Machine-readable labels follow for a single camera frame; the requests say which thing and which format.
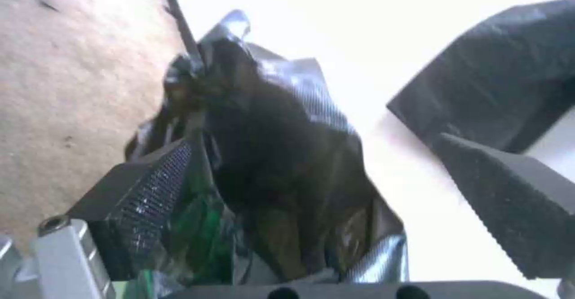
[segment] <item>silver metal part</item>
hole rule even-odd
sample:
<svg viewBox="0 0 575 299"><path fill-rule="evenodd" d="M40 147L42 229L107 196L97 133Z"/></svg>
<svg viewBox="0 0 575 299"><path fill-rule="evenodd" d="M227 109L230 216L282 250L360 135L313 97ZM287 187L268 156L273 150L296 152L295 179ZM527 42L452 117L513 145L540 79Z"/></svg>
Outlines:
<svg viewBox="0 0 575 299"><path fill-rule="evenodd" d="M0 299L12 292L16 272L22 263L22 256L14 246L12 238L0 234Z"/></svg>
<svg viewBox="0 0 575 299"><path fill-rule="evenodd" d="M0 299L113 299L115 290L88 224L55 216L38 227L33 258L0 235Z"/></svg>
<svg viewBox="0 0 575 299"><path fill-rule="evenodd" d="M73 226L37 238L33 249L43 299L102 298Z"/></svg>
<svg viewBox="0 0 575 299"><path fill-rule="evenodd" d="M42 237L52 232L56 232L68 225L70 225L70 218L66 215L50 217L38 225L38 236Z"/></svg>
<svg viewBox="0 0 575 299"><path fill-rule="evenodd" d="M86 258L88 258L90 270L94 275L98 288L103 293L103 297L106 299L115 298L115 291L111 284L110 276L107 274L102 258L98 252L98 248L94 244L94 239L90 234L88 224L83 220L73 219L72 226L74 227L74 230L76 230L76 233L78 233L80 244L82 244L82 249L84 250Z"/></svg>
<svg viewBox="0 0 575 299"><path fill-rule="evenodd" d="M12 294L10 299L36 299L40 296L40 285L38 284L38 270L33 258L24 258L20 270L14 278Z"/></svg>

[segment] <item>screw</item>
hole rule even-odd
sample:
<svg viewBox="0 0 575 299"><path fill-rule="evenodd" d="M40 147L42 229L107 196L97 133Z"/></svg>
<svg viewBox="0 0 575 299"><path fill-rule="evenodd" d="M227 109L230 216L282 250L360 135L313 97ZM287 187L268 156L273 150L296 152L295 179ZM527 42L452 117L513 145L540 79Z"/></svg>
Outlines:
<svg viewBox="0 0 575 299"><path fill-rule="evenodd" d="M70 218L66 215L57 215L45 219L38 225L38 236L42 237L50 233L56 232L66 226L70 225Z"/></svg>

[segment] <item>shiny plastic wrap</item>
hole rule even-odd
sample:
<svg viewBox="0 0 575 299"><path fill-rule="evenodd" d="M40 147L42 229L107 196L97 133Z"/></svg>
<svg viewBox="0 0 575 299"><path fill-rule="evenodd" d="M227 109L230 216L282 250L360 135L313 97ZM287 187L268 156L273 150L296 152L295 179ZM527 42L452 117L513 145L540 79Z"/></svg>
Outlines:
<svg viewBox="0 0 575 299"><path fill-rule="evenodd" d="M183 137L196 149L150 266L186 286L406 281L403 224L318 63L245 43L249 28L234 11L200 57L177 57L126 148L129 161Z"/></svg>

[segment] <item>beige carpet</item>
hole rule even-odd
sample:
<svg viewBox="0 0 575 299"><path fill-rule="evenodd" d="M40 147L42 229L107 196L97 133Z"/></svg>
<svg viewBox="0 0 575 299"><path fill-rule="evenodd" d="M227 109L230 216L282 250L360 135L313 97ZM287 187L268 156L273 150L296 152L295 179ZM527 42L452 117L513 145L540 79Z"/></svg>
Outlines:
<svg viewBox="0 0 575 299"><path fill-rule="evenodd" d="M21 250L113 165L181 51L164 0L0 0L0 232Z"/></svg>

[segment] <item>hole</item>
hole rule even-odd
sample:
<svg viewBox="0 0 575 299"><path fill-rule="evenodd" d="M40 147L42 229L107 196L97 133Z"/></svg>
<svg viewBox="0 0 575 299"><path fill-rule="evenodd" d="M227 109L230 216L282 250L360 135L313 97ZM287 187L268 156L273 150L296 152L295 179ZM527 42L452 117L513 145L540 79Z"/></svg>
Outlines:
<svg viewBox="0 0 575 299"><path fill-rule="evenodd" d="M52 230L53 228L56 228L57 226L61 225L64 223L64 219L62 219L62 217L55 217L53 219L48 220L45 224L44 224L44 229L46 230Z"/></svg>
<svg viewBox="0 0 575 299"><path fill-rule="evenodd" d="M267 299L299 299L297 292L289 289L288 287L281 287L271 291Z"/></svg>
<svg viewBox="0 0 575 299"><path fill-rule="evenodd" d="M429 295L420 287L403 286L397 289L396 299L429 299Z"/></svg>

